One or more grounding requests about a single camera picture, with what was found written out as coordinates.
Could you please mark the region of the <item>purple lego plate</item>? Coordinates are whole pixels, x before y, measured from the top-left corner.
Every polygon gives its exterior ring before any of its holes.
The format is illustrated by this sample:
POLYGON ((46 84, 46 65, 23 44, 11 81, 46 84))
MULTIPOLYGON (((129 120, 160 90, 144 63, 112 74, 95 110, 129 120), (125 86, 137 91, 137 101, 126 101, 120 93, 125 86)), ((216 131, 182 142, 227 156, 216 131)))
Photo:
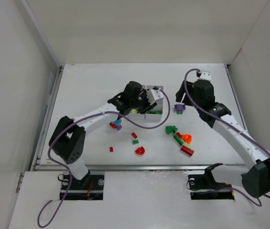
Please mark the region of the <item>purple lego plate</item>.
POLYGON ((186 106, 184 104, 175 104, 174 110, 175 110, 177 115, 179 115, 179 114, 181 115, 186 110, 186 106))

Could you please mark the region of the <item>green lego cluster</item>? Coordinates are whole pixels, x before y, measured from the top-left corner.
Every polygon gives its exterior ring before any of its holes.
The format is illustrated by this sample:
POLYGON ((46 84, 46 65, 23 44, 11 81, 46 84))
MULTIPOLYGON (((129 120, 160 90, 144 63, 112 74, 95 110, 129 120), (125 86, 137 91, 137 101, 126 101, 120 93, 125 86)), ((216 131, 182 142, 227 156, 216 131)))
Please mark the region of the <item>green lego cluster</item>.
POLYGON ((178 131, 178 128, 174 125, 168 125, 165 127, 165 133, 167 135, 169 134, 175 134, 178 131))

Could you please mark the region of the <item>long green lego brick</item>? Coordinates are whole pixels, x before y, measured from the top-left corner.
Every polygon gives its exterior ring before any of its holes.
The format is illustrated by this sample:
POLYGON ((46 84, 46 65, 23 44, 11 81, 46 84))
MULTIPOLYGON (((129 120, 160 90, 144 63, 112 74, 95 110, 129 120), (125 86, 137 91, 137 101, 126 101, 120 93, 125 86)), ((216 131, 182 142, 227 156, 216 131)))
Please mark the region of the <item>long green lego brick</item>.
POLYGON ((176 142, 177 142, 180 146, 183 145, 184 142, 183 142, 183 140, 182 140, 179 136, 174 135, 173 138, 176 140, 176 142))

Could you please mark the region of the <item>red round lego piece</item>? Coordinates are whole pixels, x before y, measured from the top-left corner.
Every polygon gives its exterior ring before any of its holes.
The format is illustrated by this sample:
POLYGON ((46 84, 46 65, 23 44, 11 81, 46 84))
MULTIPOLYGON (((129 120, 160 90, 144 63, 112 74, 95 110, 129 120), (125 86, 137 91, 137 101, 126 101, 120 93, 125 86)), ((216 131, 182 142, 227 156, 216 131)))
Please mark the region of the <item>red round lego piece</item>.
POLYGON ((141 146, 141 147, 139 147, 139 148, 137 148, 137 149, 135 150, 135 153, 136 153, 138 156, 142 156, 142 155, 145 154, 145 148, 144 148, 143 146, 141 146))

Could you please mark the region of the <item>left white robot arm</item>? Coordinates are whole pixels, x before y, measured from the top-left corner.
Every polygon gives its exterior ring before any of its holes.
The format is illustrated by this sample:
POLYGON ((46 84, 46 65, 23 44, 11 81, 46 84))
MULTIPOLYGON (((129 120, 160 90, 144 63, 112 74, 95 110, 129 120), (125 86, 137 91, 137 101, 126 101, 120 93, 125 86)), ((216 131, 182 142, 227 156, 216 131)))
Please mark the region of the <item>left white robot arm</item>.
POLYGON ((101 126, 128 115, 133 109, 144 115, 163 98, 164 95, 158 87, 145 89, 141 84, 130 81, 122 92, 100 108, 75 119, 62 117, 49 140, 49 147, 65 162, 72 179, 85 186, 91 175, 81 159, 85 137, 101 126))

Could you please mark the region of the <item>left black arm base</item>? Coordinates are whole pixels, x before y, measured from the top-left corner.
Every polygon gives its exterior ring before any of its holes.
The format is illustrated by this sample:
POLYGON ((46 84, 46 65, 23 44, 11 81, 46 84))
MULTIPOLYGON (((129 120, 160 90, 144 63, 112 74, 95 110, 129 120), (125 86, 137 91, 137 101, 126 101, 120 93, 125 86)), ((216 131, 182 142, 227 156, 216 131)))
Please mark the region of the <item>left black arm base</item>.
POLYGON ((60 200, 103 200, 104 198, 104 173, 91 173, 84 181, 72 177, 69 189, 70 175, 62 173, 57 176, 61 183, 60 200))

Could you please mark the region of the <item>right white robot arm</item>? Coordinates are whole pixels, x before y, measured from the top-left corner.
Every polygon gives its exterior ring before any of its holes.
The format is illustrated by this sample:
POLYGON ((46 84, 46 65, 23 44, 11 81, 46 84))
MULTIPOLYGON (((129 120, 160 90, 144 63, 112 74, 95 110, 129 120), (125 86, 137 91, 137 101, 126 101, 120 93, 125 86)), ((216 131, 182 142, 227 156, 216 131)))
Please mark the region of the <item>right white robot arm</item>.
POLYGON ((205 171, 197 189, 219 189, 229 183, 243 187, 253 198, 270 192, 270 152, 239 125, 224 104, 216 102, 209 80, 183 81, 176 102, 195 107, 199 117, 231 145, 246 166, 244 171, 234 171, 215 163, 205 171))

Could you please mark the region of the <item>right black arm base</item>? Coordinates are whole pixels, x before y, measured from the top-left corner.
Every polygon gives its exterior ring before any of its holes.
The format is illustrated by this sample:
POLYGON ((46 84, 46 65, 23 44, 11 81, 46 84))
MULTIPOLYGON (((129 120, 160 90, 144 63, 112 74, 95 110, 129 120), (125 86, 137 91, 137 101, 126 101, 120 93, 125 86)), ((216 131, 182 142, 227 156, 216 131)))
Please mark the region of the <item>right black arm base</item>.
POLYGON ((190 190, 191 200, 234 200, 231 184, 220 183, 214 179, 212 172, 222 166, 215 163, 204 169, 202 174, 188 175, 187 188, 190 190))

